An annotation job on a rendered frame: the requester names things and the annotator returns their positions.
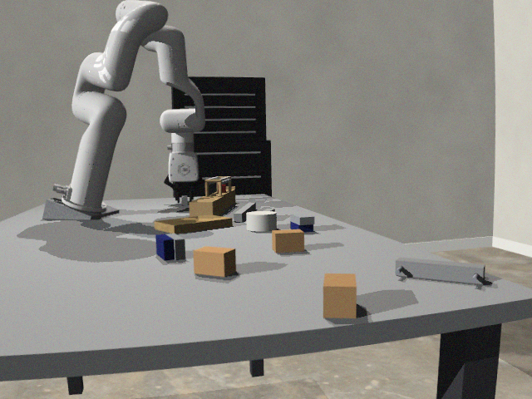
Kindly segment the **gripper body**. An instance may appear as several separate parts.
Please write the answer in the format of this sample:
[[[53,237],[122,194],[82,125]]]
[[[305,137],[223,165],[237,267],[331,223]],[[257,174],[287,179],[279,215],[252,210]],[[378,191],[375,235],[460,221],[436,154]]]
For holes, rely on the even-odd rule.
[[[169,157],[169,180],[171,182],[194,182],[198,179],[197,154],[194,151],[172,151]]]

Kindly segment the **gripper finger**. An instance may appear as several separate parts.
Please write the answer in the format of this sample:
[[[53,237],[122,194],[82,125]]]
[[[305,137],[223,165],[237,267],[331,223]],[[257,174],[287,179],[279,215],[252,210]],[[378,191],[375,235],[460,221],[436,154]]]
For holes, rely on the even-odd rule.
[[[194,189],[202,184],[204,182],[204,180],[202,179],[202,177],[200,176],[199,174],[199,181],[196,182],[195,184],[193,184],[193,182],[190,182],[190,201],[194,200]]]
[[[168,186],[170,186],[174,191],[175,191],[175,200],[178,201],[178,203],[180,202],[180,192],[179,192],[179,189],[178,189],[178,184],[179,182],[175,182],[175,185],[173,185],[172,183],[169,182],[169,174],[167,175],[164,183]]]

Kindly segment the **white short cylinder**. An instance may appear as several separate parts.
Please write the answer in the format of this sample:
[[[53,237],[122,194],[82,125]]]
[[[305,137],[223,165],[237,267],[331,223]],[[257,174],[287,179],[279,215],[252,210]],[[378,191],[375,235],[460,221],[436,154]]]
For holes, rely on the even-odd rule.
[[[253,211],[246,213],[247,230],[272,231],[277,229],[277,213],[273,211]]]

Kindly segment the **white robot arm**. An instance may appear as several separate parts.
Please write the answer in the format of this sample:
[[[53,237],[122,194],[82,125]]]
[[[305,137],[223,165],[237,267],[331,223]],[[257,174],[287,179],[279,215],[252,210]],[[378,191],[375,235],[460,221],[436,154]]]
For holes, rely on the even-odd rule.
[[[195,109],[162,113],[160,125],[172,139],[168,150],[195,151],[194,132],[202,131],[205,125],[204,100],[188,78],[184,34],[166,26],[167,19],[168,11],[160,3],[121,2],[116,9],[116,20],[120,21],[111,30],[104,53],[92,53],[81,64],[72,111],[89,126],[81,138],[71,184],[53,186],[54,191],[64,194],[64,204],[89,212],[106,210],[102,200],[116,142],[126,122],[126,108],[114,96],[103,93],[105,89],[123,91],[128,87],[140,46],[157,52],[160,80],[183,91],[195,103]]]

